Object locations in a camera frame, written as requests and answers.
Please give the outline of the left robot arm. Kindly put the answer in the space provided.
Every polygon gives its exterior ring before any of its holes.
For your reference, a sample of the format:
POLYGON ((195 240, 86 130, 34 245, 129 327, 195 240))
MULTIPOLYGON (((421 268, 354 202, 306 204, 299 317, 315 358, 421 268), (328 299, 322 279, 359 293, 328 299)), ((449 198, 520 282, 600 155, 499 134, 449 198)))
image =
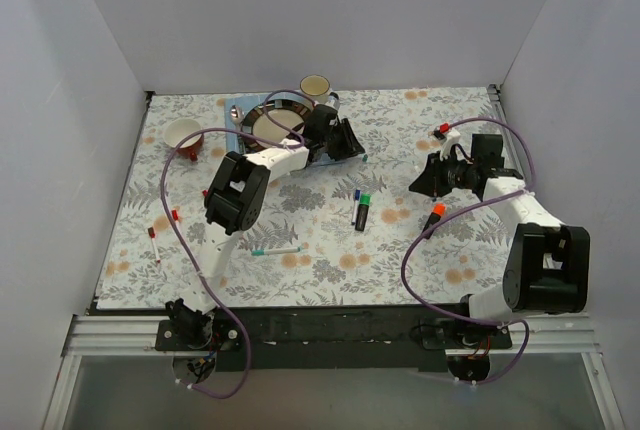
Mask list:
POLYGON ((172 334, 188 348, 200 350, 213 340, 209 313, 221 301, 211 285, 223 275, 239 238, 258 220, 268 184, 324 157, 340 162, 365 152, 338 111, 337 95, 332 93, 327 103, 314 102, 308 116, 293 128, 273 120, 284 130, 281 140, 242 133, 266 147, 224 156, 204 196, 204 242, 198 254, 185 249, 196 276, 187 291, 166 303, 172 334))

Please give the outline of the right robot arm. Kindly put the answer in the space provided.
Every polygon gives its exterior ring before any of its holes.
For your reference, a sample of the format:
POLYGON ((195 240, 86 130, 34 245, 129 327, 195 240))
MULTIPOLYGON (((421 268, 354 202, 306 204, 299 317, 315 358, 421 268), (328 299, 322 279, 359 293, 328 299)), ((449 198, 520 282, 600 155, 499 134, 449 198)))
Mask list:
POLYGON ((582 312, 588 293, 587 230, 554 217, 526 188, 522 175, 505 166, 500 135, 474 134, 469 156, 456 152, 457 131, 437 130, 434 136, 441 148, 428 155, 409 190, 428 197, 469 190, 512 232, 502 283, 466 297, 468 313, 453 321, 454 339, 475 347, 489 334, 487 321, 506 322, 517 313, 582 312))

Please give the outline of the orange black highlighter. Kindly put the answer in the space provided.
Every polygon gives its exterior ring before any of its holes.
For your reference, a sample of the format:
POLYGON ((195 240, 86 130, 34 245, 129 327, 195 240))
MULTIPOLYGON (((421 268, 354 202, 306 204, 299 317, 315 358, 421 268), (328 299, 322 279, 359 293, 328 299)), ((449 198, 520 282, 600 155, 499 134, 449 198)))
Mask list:
POLYGON ((446 205, 443 203, 437 203, 434 205, 431 214, 429 215, 422 232, 425 233, 425 238, 430 239, 433 233, 432 228, 441 221, 446 213, 446 205))

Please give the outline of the teal capped white pen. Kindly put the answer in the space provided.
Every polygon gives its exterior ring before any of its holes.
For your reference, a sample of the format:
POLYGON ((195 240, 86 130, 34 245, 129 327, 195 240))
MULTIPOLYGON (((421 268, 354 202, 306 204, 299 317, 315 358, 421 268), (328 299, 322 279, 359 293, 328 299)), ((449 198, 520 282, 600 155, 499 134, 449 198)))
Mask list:
POLYGON ((287 248, 270 248, 270 249, 257 249, 252 250, 252 256, 269 256, 269 255, 278 255, 278 254, 290 254, 290 253, 298 253, 302 250, 302 247, 287 247, 287 248))

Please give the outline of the red white pen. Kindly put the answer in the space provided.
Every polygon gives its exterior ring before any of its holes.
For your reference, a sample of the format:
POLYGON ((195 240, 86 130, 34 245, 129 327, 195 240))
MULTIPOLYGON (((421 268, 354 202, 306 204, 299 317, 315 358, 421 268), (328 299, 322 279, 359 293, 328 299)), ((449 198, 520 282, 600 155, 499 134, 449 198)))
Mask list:
POLYGON ((153 249, 153 253, 154 253, 155 262, 156 262, 156 264, 160 264, 161 263, 161 257, 160 257, 159 249, 158 249, 157 242, 156 242, 156 233, 155 233, 154 227, 148 227, 147 232, 148 232, 149 238, 151 240, 151 245, 152 245, 152 249, 153 249))

